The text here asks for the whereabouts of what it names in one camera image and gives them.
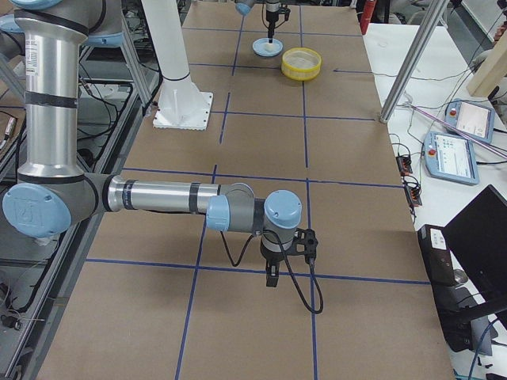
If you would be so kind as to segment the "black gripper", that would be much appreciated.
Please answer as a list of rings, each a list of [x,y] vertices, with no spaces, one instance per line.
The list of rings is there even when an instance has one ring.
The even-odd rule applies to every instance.
[[[265,20],[268,24],[268,42],[269,44],[272,44],[274,37],[274,28],[276,27],[276,23],[278,22],[278,12],[266,11]]]
[[[283,245],[279,246],[277,249],[270,249],[264,244],[261,244],[260,250],[261,255],[265,258],[266,261],[266,286],[277,287],[279,280],[280,262],[284,261],[288,272],[292,272],[292,270],[289,268],[290,265],[288,263],[287,250]]]

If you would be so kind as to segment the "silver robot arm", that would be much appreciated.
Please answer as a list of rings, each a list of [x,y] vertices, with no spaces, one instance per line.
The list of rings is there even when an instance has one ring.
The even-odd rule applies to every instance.
[[[235,0],[234,6],[238,13],[242,16],[246,16],[253,9],[253,7],[257,4],[255,0]],[[267,21],[267,29],[268,29],[268,43],[273,43],[276,23],[280,19],[280,9],[281,3],[280,1],[275,0],[266,0],[263,1],[263,6],[265,7],[265,20]]]
[[[144,210],[203,215],[208,228],[261,239],[266,283],[301,243],[299,197],[278,190],[265,199],[245,184],[143,182],[84,172],[77,163],[78,66],[90,37],[123,41],[118,1],[18,1],[25,34],[27,159],[2,200],[7,221],[48,238],[101,212]]]

